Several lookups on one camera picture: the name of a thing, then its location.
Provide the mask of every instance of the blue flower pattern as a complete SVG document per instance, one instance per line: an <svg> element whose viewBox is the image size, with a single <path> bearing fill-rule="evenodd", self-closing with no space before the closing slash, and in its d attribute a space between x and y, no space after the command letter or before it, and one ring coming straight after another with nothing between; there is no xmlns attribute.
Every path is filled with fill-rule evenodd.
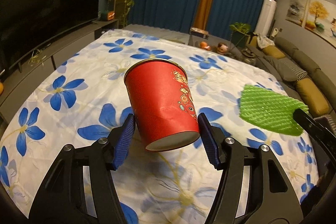
<svg viewBox="0 0 336 224"><path fill-rule="evenodd" d="M227 62L227 59L222 55L218 55L218 58L224 62Z"/></svg>
<svg viewBox="0 0 336 224"><path fill-rule="evenodd" d="M195 54L194 56L189 57L189 59L197 62L201 69L210 69L211 67L222 69L217 65L217 61L211 57L204 58L203 56Z"/></svg>
<svg viewBox="0 0 336 224"><path fill-rule="evenodd" d="M76 54L74 54L72 57L75 57L75 56L78 56L79 55L79 53L76 53ZM71 60L71 58L69 58L68 60L66 60L61 66L66 66L67 65L67 63Z"/></svg>
<svg viewBox="0 0 336 224"><path fill-rule="evenodd" d="M222 105L230 106L227 110L227 118L234 122L237 126L243 126L244 121L239 117L239 104L240 98L236 98L232 93L225 90L221 90L218 93L210 94L210 97L216 102Z"/></svg>
<svg viewBox="0 0 336 224"><path fill-rule="evenodd" d="M114 127L124 123L127 115L133 113L131 107L125 108L120 116L119 123L116 122L116 110L112 104L105 104L99 115L100 124L92 124L87 127L79 128L77 133L86 140L96 141L99 138L107 137Z"/></svg>
<svg viewBox="0 0 336 224"><path fill-rule="evenodd" d="M156 185L148 184L151 193L141 206L142 212L151 211L154 214L161 212L177 211L181 219L186 223L191 220L205 220L204 206L211 206L216 194L216 189L209 186L195 187L193 172L180 165L183 152L178 152L175 159L166 159L160 154L158 158L163 161L149 163L149 170L154 174Z"/></svg>
<svg viewBox="0 0 336 224"><path fill-rule="evenodd" d="M301 186L301 191L303 194L303 196L300 198L300 204L302 203L302 201L307 197L308 192L314 187L314 184L311 183L311 178L310 178L310 174L307 174L307 180L305 183L302 184Z"/></svg>
<svg viewBox="0 0 336 224"><path fill-rule="evenodd" d="M204 113L205 116L207 117L208 121L210 122L210 124L214 127L218 127L222 130L223 134L226 137L230 137L231 133L227 132L224 127L219 124L218 122L214 122L216 120L218 120L219 118L223 117L223 113L216 111L210 107L202 107L198 113ZM195 148L199 148L199 146L201 145L202 140L201 138L198 138L195 142L194 142L194 147Z"/></svg>
<svg viewBox="0 0 336 224"><path fill-rule="evenodd" d="M37 122L39 112L40 109L38 107L34 108L28 120L28 109L24 107L20 112L18 121L20 125L18 131L20 133L16 139L16 149L22 157L27 151L26 135L33 140L41 140L45 136L45 133L38 126L33 125Z"/></svg>
<svg viewBox="0 0 336 224"><path fill-rule="evenodd" d="M107 47L112 47L112 49L109 50L109 52L121 52L126 46L130 46L133 44L132 40L128 40L125 42L125 38L121 38L116 40L113 43L104 43Z"/></svg>
<svg viewBox="0 0 336 224"><path fill-rule="evenodd" d="M65 81L66 77L64 75L61 75L60 77L56 78L52 84L52 87L54 88L52 92L54 93L54 95L50 99L50 105L56 111L59 111L61 109L61 95L63 96L68 108L73 107L77 99L76 93L73 89L83 83L84 79L75 79L64 84Z"/></svg>
<svg viewBox="0 0 336 224"><path fill-rule="evenodd" d="M130 67L130 63L125 63L121 65L111 64L111 70L106 72L102 77L107 78L109 80L116 80L119 77L124 77L127 69Z"/></svg>
<svg viewBox="0 0 336 224"><path fill-rule="evenodd" d="M145 35L145 34L142 34L142 33L135 33L134 35L132 35L132 37L144 38L145 40L150 40L150 41L160 40L158 37L153 37L151 35Z"/></svg>
<svg viewBox="0 0 336 224"><path fill-rule="evenodd" d="M305 156L305 164L311 164L313 162L312 157L310 156L309 153L311 153L313 151L313 148L311 146L309 146L308 144L306 144L306 142L304 141L304 139L302 137L300 137L300 142L297 143L297 146L299 147L300 151L304 154L306 154Z"/></svg>
<svg viewBox="0 0 336 224"><path fill-rule="evenodd" d="M8 153L7 149L3 146L0 151L0 180L2 179L4 184L9 187L8 174L5 168L7 164L8 164Z"/></svg>
<svg viewBox="0 0 336 224"><path fill-rule="evenodd" d="M191 88L196 86L196 91L201 96L206 96L208 94L209 85L206 83L208 79L207 72L201 69L196 69L193 71L187 71L188 75L188 86Z"/></svg>
<svg viewBox="0 0 336 224"><path fill-rule="evenodd" d="M166 51L164 50L149 50L147 48L139 48L140 54L133 54L131 58L135 59L148 59L148 58L163 58L163 59L171 59L169 55L165 55Z"/></svg>
<svg viewBox="0 0 336 224"><path fill-rule="evenodd" d="M257 128L251 128L249 130L249 132L254 137L256 137L257 139L262 141L262 142L258 142L258 141L247 138L247 144L250 147L258 148L260 145L266 144L266 145L270 146L271 148L273 148L275 153L277 153L279 156L282 156L284 154L283 151L282 151L281 145L277 141L268 138L266 136L266 134L263 133L263 131L261 131Z"/></svg>
<svg viewBox="0 0 336 224"><path fill-rule="evenodd" d="M123 210L124 216L128 224L138 224L139 219L137 213L126 204L120 203L121 209Z"/></svg>
<svg viewBox="0 0 336 224"><path fill-rule="evenodd" d="M280 88L281 90L284 91L284 88L282 87L282 85L278 81L276 81L274 83L278 86L278 88Z"/></svg>
<svg viewBox="0 0 336 224"><path fill-rule="evenodd" d="M255 86L263 88L263 89L267 89L267 90L272 90L272 89L266 88L263 84L260 84L259 82L257 82L257 85L255 85Z"/></svg>

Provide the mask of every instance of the cup rim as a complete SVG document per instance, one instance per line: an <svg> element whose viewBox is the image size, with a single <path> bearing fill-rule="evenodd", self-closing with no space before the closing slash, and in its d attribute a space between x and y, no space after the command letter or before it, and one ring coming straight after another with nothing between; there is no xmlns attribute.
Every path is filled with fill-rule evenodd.
<svg viewBox="0 0 336 224"><path fill-rule="evenodd" d="M180 70L182 70L184 72L184 75L185 75L185 78L186 80L188 81L188 76L187 76L187 73L185 72L184 68L182 68L179 64L177 64L176 62L174 61L171 61L171 60L168 60L168 59L164 59L164 58L148 58L148 59L144 59L144 60L141 60L137 63L135 63L134 65L132 65L126 72L125 72L125 75L124 75L124 83L126 81L126 77L128 75L128 73L134 69L135 67L137 67L138 65L141 65L143 63L147 63L147 62L152 62L152 61L162 61L162 62L166 62L166 63L170 63L170 64L173 64L175 65L176 67L178 67Z"/></svg>

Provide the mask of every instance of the yellow tree painting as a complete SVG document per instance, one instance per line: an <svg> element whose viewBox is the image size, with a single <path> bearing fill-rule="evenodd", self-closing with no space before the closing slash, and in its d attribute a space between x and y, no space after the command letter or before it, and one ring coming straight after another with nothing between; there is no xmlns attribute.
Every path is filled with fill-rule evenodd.
<svg viewBox="0 0 336 224"><path fill-rule="evenodd" d="M310 0L305 28L336 47L336 5L326 0Z"/></svg>

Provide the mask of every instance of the yellow cushion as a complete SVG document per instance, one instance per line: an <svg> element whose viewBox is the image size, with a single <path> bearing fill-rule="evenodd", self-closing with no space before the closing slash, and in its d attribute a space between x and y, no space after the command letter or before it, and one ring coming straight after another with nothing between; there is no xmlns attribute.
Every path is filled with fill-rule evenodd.
<svg viewBox="0 0 336 224"><path fill-rule="evenodd" d="M313 117L328 114L328 102L311 79L304 78L297 81L296 91L300 94L304 103L309 107L309 112Z"/></svg>
<svg viewBox="0 0 336 224"><path fill-rule="evenodd" d="M276 59L286 57L286 55L282 51L280 51L276 46L267 46L262 49L262 52L266 55L273 56Z"/></svg>
<svg viewBox="0 0 336 224"><path fill-rule="evenodd" d="M253 36L252 39L251 39L251 41L250 41L250 43L249 43L249 45L251 45L252 47L257 47L257 43L258 43L257 42L257 37L258 36L256 36L256 35Z"/></svg>

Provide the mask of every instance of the green mesh sponge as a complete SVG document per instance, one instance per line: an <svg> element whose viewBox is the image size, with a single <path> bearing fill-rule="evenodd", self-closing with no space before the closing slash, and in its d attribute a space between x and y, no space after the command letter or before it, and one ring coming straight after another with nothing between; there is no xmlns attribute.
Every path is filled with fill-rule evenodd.
<svg viewBox="0 0 336 224"><path fill-rule="evenodd" d="M245 85L240 98L240 117L260 128L299 136L303 129L293 119L293 112L308 107L301 101L254 85Z"/></svg>

